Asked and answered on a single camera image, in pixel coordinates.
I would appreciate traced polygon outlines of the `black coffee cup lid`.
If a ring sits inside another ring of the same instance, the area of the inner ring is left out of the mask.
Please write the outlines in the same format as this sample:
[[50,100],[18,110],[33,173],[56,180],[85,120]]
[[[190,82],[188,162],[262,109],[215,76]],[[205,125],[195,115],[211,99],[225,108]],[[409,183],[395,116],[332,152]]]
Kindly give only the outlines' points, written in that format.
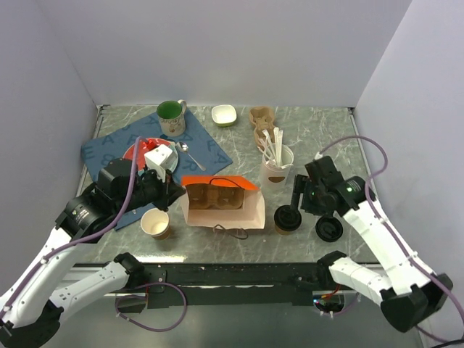
[[299,210],[290,205],[280,206],[274,213],[274,223],[281,225],[301,225],[302,216]]

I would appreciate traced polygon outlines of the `brown paper cup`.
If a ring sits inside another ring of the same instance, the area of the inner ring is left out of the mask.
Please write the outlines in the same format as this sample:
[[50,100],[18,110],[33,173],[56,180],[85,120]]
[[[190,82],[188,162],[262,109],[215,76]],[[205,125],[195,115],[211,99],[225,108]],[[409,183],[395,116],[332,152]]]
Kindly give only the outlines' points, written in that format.
[[281,225],[281,224],[275,224],[275,231],[282,236],[287,236],[289,234],[292,234],[299,228],[299,225]]
[[156,240],[167,239],[170,235],[170,217],[162,210],[150,209],[141,218],[141,229]]

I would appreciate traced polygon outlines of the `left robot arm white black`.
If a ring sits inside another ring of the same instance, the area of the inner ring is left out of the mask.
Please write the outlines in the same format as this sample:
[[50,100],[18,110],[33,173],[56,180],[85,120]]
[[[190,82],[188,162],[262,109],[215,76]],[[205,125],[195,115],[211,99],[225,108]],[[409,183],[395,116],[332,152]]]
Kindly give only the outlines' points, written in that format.
[[104,295],[136,291],[146,279],[144,266],[126,252],[94,274],[65,286],[68,271],[131,210],[153,204],[167,211],[185,189],[172,173],[138,173],[130,159],[114,159],[80,196],[71,199],[56,220],[42,250],[13,286],[1,296],[1,343],[4,347],[42,347],[71,315]]

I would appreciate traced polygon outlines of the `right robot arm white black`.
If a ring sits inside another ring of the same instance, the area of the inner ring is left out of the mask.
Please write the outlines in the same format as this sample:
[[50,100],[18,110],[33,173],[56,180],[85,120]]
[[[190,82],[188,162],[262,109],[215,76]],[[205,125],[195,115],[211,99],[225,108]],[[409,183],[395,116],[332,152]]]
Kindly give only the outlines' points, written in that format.
[[400,236],[386,227],[382,206],[359,176],[344,179],[329,156],[317,155],[297,175],[291,211],[316,215],[323,222],[337,213],[363,239],[384,273],[356,263],[345,253],[331,252],[318,260],[318,283],[325,289],[347,286],[376,303],[386,320],[405,333],[442,308],[453,282],[435,273]]

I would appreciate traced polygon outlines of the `orange paper bag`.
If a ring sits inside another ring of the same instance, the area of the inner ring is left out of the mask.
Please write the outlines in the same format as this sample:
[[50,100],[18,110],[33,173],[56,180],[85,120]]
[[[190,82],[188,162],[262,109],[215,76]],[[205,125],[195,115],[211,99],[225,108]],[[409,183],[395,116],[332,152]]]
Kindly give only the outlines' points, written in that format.
[[180,198],[184,220],[192,227],[262,230],[265,199],[260,187],[240,175],[185,175]]

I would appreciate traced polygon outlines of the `cardboard cup carrier tray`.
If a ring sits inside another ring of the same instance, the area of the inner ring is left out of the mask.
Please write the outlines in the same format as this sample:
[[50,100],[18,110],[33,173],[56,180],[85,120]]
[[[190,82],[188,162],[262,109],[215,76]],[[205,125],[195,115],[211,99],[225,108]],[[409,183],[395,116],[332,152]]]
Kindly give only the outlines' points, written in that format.
[[192,210],[237,210],[244,202],[243,188],[196,183],[186,187]]

